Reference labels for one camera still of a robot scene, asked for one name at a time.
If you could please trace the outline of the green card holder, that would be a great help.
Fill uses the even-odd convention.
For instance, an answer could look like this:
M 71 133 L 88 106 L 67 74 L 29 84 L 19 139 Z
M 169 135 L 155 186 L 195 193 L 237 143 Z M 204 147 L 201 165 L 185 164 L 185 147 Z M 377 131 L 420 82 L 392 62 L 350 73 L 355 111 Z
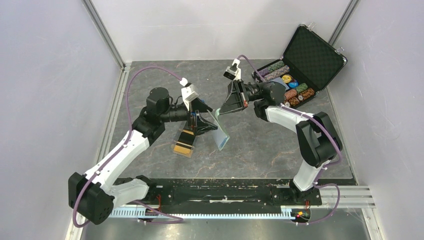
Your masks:
M 230 135 L 219 120 L 221 115 L 220 110 L 221 109 L 218 108 L 214 113 L 211 111 L 208 111 L 208 113 L 213 118 L 213 124 L 217 126 L 216 130 L 212 130 L 213 140 L 218 150 L 222 151 L 227 142 L 230 140 Z

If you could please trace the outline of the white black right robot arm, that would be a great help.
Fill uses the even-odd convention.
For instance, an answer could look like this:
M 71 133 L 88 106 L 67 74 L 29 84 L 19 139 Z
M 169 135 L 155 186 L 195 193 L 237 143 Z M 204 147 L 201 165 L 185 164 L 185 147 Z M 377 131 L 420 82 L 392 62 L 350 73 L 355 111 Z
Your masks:
M 312 114 L 285 106 L 285 90 L 282 84 L 273 81 L 251 84 L 232 80 L 227 86 L 226 99 L 214 116 L 240 112 L 252 103 L 258 118 L 296 133 L 303 161 L 290 183 L 288 196 L 293 203 L 302 204 L 322 172 L 333 165 L 332 159 L 342 159 L 343 145 L 325 112 Z

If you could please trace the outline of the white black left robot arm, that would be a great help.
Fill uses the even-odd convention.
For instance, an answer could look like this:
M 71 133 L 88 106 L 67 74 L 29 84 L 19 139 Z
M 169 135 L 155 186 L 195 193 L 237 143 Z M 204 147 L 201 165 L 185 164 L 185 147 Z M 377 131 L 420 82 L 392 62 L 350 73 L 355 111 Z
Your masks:
M 161 136 L 166 123 L 185 122 L 188 134 L 193 137 L 218 128 L 201 116 L 213 109 L 190 86 L 182 88 L 181 97 L 182 103 L 173 104 L 166 88 L 153 88 L 145 107 L 129 122 L 129 130 L 119 144 L 84 174 L 75 172 L 69 177 L 68 204 L 73 209 L 72 221 L 76 227 L 84 227 L 78 223 L 77 214 L 99 225 L 122 205 L 136 200 L 151 204 L 156 200 L 157 190 L 147 180 L 136 177 L 119 185 L 115 182 L 130 163 Z

